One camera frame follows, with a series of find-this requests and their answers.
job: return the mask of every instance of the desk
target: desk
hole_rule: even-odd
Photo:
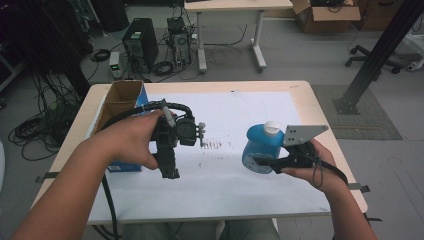
[[[90,124],[92,122],[92,119],[95,117],[96,112],[99,108],[100,101],[103,96],[106,95],[110,85],[109,84],[99,84],[94,85],[91,87],[66,139],[64,144],[62,145],[62,148],[60,149],[50,171],[51,172],[58,172],[62,169],[63,165],[69,158],[72,151],[75,149],[75,147],[80,143],[86,135],[87,130],[90,127]],[[190,82],[190,83],[152,83],[152,84],[146,84],[146,92],[148,94],[169,94],[169,93],[178,93],[179,95],[183,95],[185,93],[220,93],[220,92],[230,92],[230,91],[238,91],[238,92],[286,92],[291,95],[291,98],[293,100],[294,106],[297,110],[297,115],[299,117],[299,120],[302,124],[305,125],[312,125],[312,124],[328,124],[320,106],[315,98],[315,95],[309,85],[309,83],[305,81],[250,81],[250,82]],[[350,183],[356,182],[352,172],[349,169],[349,166],[346,163],[346,159],[343,156],[343,153],[340,150],[340,147],[332,133],[331,130],[328,130],[324,132],[323,134],[319,135],[317,137],[319,141],[321,141],[326,147],[328,147],[332,152],[336,159],[337,166],[346,174],[346,176],[349,179]],[[181,163],[183,160],[179,160],[180,155],[176,153],[177,158],[177,167],[181,167]],[[128,176],[128,178],[134,177],[134,175],[138,174],[145,174],[145,172],[142,173],[123,173],[127,174],[125,176]],[[181,179],[190,177],[189,175],[184,175],[184,173],[181,171],[180,168],[180,174]],[[275,175],[274,173],[269,175],[262,175],[262,176],[279,176],[279,177],[287,177],[284,175]],[[109,184],[111,185],[111,191],[112,195],[114,195],[114,179],[111,179],[109,181]],[[180,181],[179,180],[162,180],[160,177],[157,179],[157,181]],[[42,188],[40,189],[40,192],[37,196],[37,199],[45,192],[45,190],[50,186],[52,183],[52,179],[46,179],[43,183]],[[100,191],[98,193],[98,196],[104,195],[104,193],[101,192],[102,188],[100,187]],[[367,211],[367,204],[359,190],[353,190],[352,191],[356,201],[358,202],[361,210],[363,212]],[[308,196],[304,196],[305,199],[309,200],[310,202],[314,202],[315,199],[308,198]],[[240,199],[240,201],[237,203],[239,205],[243,205],[244,201],[248,201],[248,199]],[[143,201],[143,198],[141,198],[140,202],[137,202],[138,205],[141,205],[141,202]],[[152,216],[138,216],[136,219],[133,218],[134,212],[132,207],[135,207],[135,205],[132,205],[132,207],[129,207],[127,209],[122,209],[121,206],[131,206],[131,204],[125,204],[123,202],[115,204],[115,208],[117,211],[117,218],[121,223],[132,223],[132,222],[155,222],[155,221],[186,221],[186,220],[211,220],[211,219],[220,219],[218,216],[204,216],[201,215],[201,212],[192,212],[190,215],[186,215],[185,217],[177,218],[177,217],[164,217],[164,218],[154,218]],[[105,224],[110,222],[110,213],[107,208],[107,204],[105,200],[103,199],[96,199],[96,204],[102,205],[101,208],[103,208],[102,211],[99,211],[98,207],[94,206],[92,215],[90,215],[89,224]],[[173,206],[175,208],[180,208],[181,206],[173,205],[175,202],[172,198],[172,192],[169,193],[169,205]],[[153,209],[155,211],[156,215],[163,215],[167,214],[166,207],[163,206],[149,206],[150,209]],[[256,206],[257,209],[261,210],[262,206]],[[205,209],[213,208],[213,206],[204,206]],[[222,218],[254,218],[254,217],[284,217],[284,216],[308,216],[308,215],[327,215],[329,214],[329,209],[308,209],[308,204],[301,206],[299,209],[297,209],[295,212],[264,212],[262,214],[256,214],[256,215],[244,215],[244,216],[228,216],[228,217],[222,217]]]
[[[203,43],[202,24],[204,20],[203,15],[209,15],[213,18],[211,24],[217,24],[219,22],[228,25],[229,22],[234,24],[234,21],[241,20],[246,21],[247,16],[250,13],[256,12],[256,32],[252,41],[252,47],[255,53],[256,60],[259,65],[259,72],[262,72],[266,68],[265,59],[262,55],[262,51],[259,47],[259,38],[262,29],[262,20],[264,17],[264,11],[268,9],[285,9],[291,8],[293,5],[290,0],[210,0],[201,2],[185,3],[185,9],[188,12],[197,13],[197,31],[198,31],[198,58],[199,58],[199,70],[201,73],[205,73],[207,70],[205,47]]]

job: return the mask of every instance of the floor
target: floor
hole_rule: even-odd
[[[128,16],[149,14],[166,16],[169,10],[130,7]],[[156,26],[160,38],[163,23]],[[242,36],[244,26],[205,28],[209,43],[234,42]],[[250,50],[254,26],[248,26],[246,37],[234,48],[207,47],[208,72],[198,74],[194,64],[188,70],[168,79],[146,75],[152,82],[179,81],[242,81],[242,80],[306,80],[315,85],[349,85],[361,63],[344,66],[348,49],[356,44],[372,48],[381,32],[358,32],[350,27],[339,34],[304,34],[292,19],[266,19],[261,48],[268,68],[259,73]],[[107,37],[93,36],[94,48],[111,48],[120,43],[123,32],[109,33]],[[400,46],[399,60],[408,63],[413,50]],[[158,59],[164,58],[165,48],[160,47]],[[90,76],[96,64],[88,57],[81,69]],[[111,82],[107,62],[100,63],[91,83]],[[378,81],[370,89],[401,134],[403,140],[370,141],[339,139],[339,145],[358,182],[368,185],[371,192],[364,196],[368,203],[368,216],[382,222],[371,222],[381,239],[424,239],[424,69],[399,74],[383,68]],[[7,107],[0,110],[0,139],[6,153],[6,173],[0,193],[0,238],[9,239],[13,230],[28,212],[41,184],[37,177],[48,171],[54,157],[29,162],[21,156],[21,147],[8,141],[8,133],[38,111],[37,91],[29,72],[22,73],[4,91]],[[26,149],[31,156],[44,156],[41,143]],[[180,224],[174,223],[177,229]],[[184,223],[179,235],[184,240],[215,239],[215,222]],[[330,217],[296,217],[278,219],[282,239],[331,239]],[[87,227],[83,239],[102,239]]]

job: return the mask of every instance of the leg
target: leg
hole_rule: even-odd
[[[197,55],[199,58],[199,71],[201,73],[205,73],[207,70],[207,66],[206,66],[205,46],[203,45],[201,17],[202,17],[202,13],[197,12],[197,39],[199,41]]]
[[[258,19],[257,19],[257,22],[256,22],[255,38],[251,40],[256,59],[258,60],[260,72],[262,72],[262,70],[266,68],[265,59],[264,59],[264,56],[262,55],[262,51],[259,47],[259,38],[261,36],[263,17],[264,17],[264,11],[259,10]]]
[[[226,221],[220,240],[280,240],[271,219]]]
[[[177,240],[172,228],[166,223],[128,224],[123,230],[124,240]]]

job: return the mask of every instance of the cable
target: cable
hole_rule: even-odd
[[[338,13],[338,12],[340,12],[340,10],[342,10],[342,8],[343,8],[343,6],[342,5],[338,5],[338,6],[331,6],[331,7],[328,7],[328,11],[330,11],[330,12],[332,12],[332,13]]]
[[[153,65],[153,74],[156,76],[166,76],[174,72],[174,65],[172,62],[163,61]]]
[[[111,233],[104,225],[100,225],[100,228],[109,236],[113,237],[113,233]]]
[[[356,29],[356,34],[355,34],[355,37],[353,38],[353,40],[352,41],[350,41],[350,43],[347,45],[347,52],[348,52],[348,54],[349,54],[349,57],[350,56],[352,56],[352,54],[350,53],[350,49],[349,49],[349,47],[352,45],[352,43],[356,40],[356,38],[358,37],[358,34],[359,34],[359,29]]]
[[[338,169],[336,166],[323,161],[320,157],[313,158],[313,157],[310,157],[310,156],[305,155],[305,154],[302,154],[301,156],[312,160],[314,165],[315,165],[313,175],[312,175],[312,186],[314,186],[315,188],[320,188],[322,186],[322,184],[324,183],[324,177],[323,177],[324,174],[323,174],[322,168],[326,168],[326,169],[330,170],[331,172],[336,174],[340,179],[342,179],[343,182],[346,183],[346,185],[348,185],[348,180],[347,180],[346,175],[340,169]],[[318,167],[320,168],[320,172],[321,172],[321,174],[320,174],[321,175],[321,177],[320,177],[321,182],[319,184],[316,184],[315,174],[316,174],[316,170],[317,170]]]
[[[180,232],[181,227],[183,226],[183,223],[184,223],[184,222],[181,222],[181,223],[180,223],[180,226],[178,227],[177,231],[175,231],[174,235],[177,235],[177,234]]]
[[[98,234],[100,234],[100,235],[101,235],[101,236],[102,236],[105,240],[110,240],[109,236],[108,236],[107,234],[105,234],[104,232],[102,232],[98,226],[93,225],[93,228],[94,228],[94,230],[96,230],[96,232],[97,232]]]
[[[242,31],[242,36],[241,36],[241,38],[239,39],[239,40],[237,40],[237,41],[235,41],[235,42],[232,42],[232,43],[205,43],[205,44],[203,44],[203,45],[219,45],[219,46],[231,46],[231,45],[235,45],[235,44],[237,44],[237,43],[240,43],[241,41],[243,41],[243,39],[244,39],[244,35],[246,34],[246,30],[247,30],[247,24],[246,24],[246,26],[244,27],[244,30],[242,30],[241,28],[240,28],[240,26],[237,26],[241,31]]]
[[[155,101],[155,102],[149,102],[146,105],[143,105],[141,107],[137,107],[137,108],[133,108],[130,110],[127,110],[125,112],[122,112],[118,115],[115,115],[113,117],[111,117],[109,120],[106,121],[105,124],[103,124],[101,130],[104,130],[106,128],[108,128],[109,126],[127,118],[130,116],[133,116],[135,114],[141,113],[141,112],[146,112],[146,111],[150,111],[150,110],[155,110],[155,109],[162,109],[163,107],[168,107],[170,109],[175,109],[175,110],[180,110],[180,111],[184,111],[186,114],[183,116],[188,116],[188,117],[193,117],[193,113],[190,110],[189,107],[182,105],[182,104],[178,104],[178,103],[163,103],[162,101]],[[118,221],[116,219],[116,211],[115,211],[115,206],[113,204],[113,198],[112,198],[112,194],[110,192],[110,188],[109,188],[109,184],[106,178],[106,174],[103,175],[102,178],[102,186],[103,186],[103,190],[105,192],[106,195],[106,200],[107,203],[109,205],[109,210],[110,210],[110,214],[112,217],[112,226],[113,226],[113,236],[115,240],[119,239],[119,234],[118,234]]]
[[[110,57],[110,50],[96,49],[90,54],[90,60],[93,62],[104,62]]]

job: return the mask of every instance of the hand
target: hand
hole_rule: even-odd
[[[333,154],[330,152],[330,150],[328,150],[315,139],[311,139],[310,142],[314,145],[316,153],[323,161],[336,166],[336,162],[334,161]],[[340,187],[346,187],[346,184],[343,182],[343,180],[340,179],[336,174],[326,168],[322,168],[321,172],[319,166],[317,167],[315,174],[314,168],[282,168],[281,172],[296,178],[304,179],[312,186],[316,184],[320,185],[322,183],[318,189],[325,194],[336,191]]]
[[[108,161],[141,164],[149,169],[158,163],[149,150],[149,142],[161,110],[148,115],[129,117],[96,133],[88,141],[94,141],[99,150],[107,152]]]

